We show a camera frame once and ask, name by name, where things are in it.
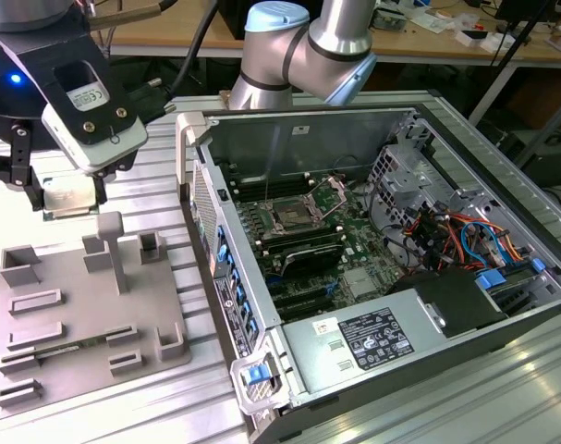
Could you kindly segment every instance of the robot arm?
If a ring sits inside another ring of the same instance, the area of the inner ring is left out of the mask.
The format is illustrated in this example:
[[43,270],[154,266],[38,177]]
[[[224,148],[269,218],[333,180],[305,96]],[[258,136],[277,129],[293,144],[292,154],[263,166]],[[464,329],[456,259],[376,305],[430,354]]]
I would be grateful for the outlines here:
[[368,29],[373,9],[374,0],[324,0],[321,16],[309,25],[309,13],[302,6],[253,6],[229,107],[291,106],[291,85],[328,105],[347,104],[376,63]]
[[[161,3],[153,16],[175,1]],[[30,167],[32,151],[60,147],[94,178],[102,204],[103,178],[130,169],[147,140],[144,125],[172,110],[158,82],[127,93],[111,77],[90,36],[89,5],[0,0],[0,139],[11,145],[10,156],[0,155],[0,180],[23,188],[33,210],[44,199]]]

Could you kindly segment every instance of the wooden table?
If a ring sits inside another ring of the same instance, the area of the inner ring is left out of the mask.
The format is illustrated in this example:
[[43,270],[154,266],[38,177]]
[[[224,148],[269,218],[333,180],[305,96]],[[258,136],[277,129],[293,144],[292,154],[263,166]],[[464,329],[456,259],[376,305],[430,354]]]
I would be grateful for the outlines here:
[[[129,9],[146,6],[154,1],[157,0],[126,0],[124,5]],[[433,0],[433,9],[443,8],[453,16],[462,12],[478,14],[481,18],[480,23],[486,30],[495,29],[495,19],[478,8],[467,6],[462,0],[456,3],[455,1]],[[112,54],[185,56],[206,5],[206,0],[179,0],[161,17],[119,27],[114,37]],[[115,7],[116,2],[110,0],[99,6],[98,10],[100,13],[111,12]],[[517,68],[561,68],[561,53],[545,42],[547,37],[547,34],[531,34],[531,42],[518,50],[490,91],[483,96],[470,117],[472,123],[481,119]],[[204,38],[198,56],[241,57],[242,46],[243,42],[233,38],[223,18],[217,15]],[[488,66],[493,58],[492,54],[481,48],[468,48],[457,42],[453,31],[436,34],[411,22],[403,32],[373,30],[372,51],[377,54],[379,62],[385,63]]]

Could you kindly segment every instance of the warning label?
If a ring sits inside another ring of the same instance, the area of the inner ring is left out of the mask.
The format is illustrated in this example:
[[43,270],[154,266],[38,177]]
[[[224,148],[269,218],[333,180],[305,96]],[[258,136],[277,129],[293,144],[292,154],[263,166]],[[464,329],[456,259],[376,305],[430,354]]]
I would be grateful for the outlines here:
[[389,308],[340,322],[339,329],[362,370],[370,370],[413,352]]

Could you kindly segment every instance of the barcode sticker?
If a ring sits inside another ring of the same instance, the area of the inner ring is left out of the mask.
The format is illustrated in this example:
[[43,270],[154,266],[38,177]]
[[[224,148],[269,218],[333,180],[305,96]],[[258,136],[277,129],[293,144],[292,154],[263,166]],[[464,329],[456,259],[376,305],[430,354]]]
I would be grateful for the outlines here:
[[327,319],[322,319],[321,321],[315,321],[312,324],[315,329],[315,333],[317,333],[318,336],[337,330],[336,317],[328,317]]

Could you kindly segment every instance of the white label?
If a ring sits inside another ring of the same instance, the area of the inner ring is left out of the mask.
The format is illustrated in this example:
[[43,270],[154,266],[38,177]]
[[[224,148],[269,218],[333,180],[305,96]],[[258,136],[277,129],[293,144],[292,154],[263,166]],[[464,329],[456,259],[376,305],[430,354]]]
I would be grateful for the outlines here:
[[309,126],[306,127],[293,127],[292,128],[292,135],[293,136],[300,136],[302,134],[309,134]]
[[327,319],[322,319],[321,321],[315,321],[312,325],[317,333],[317,336],[324,335],[325,333],[337,330],[337,318],[328,317]]
[[400,342],[398,342],[396,344],[396,347],[398,349],[405,349],[406,347],[409,347],[409,341],[408,340],[401,340]]
[[89,111],[103,104],[107,104],[109,98],[107,91],[99,81],[81,86],[75,90],[67,92],[70,102],[79,111]]

